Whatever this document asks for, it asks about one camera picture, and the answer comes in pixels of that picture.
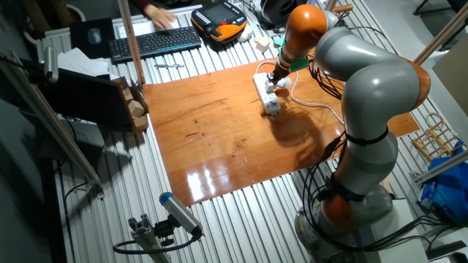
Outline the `person bare hand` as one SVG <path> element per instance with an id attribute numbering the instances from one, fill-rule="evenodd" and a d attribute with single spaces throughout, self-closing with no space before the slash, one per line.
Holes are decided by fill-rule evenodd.
<path id="1" fill-rule="evenodd" d="M 159 28 L 172 28 L 171 23 L 176 19 L 175 15 L 166 9 L 148 4 L 144 9 L 145 16 Z"/>

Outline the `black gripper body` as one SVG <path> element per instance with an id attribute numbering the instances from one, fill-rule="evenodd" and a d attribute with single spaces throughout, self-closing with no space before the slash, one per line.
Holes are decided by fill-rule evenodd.
<path id="1" fill-rule="evenodd" d="M 278 58 L 273 71 L 274 76 L 288 76 L 290 73 L 291 60 Z"/>

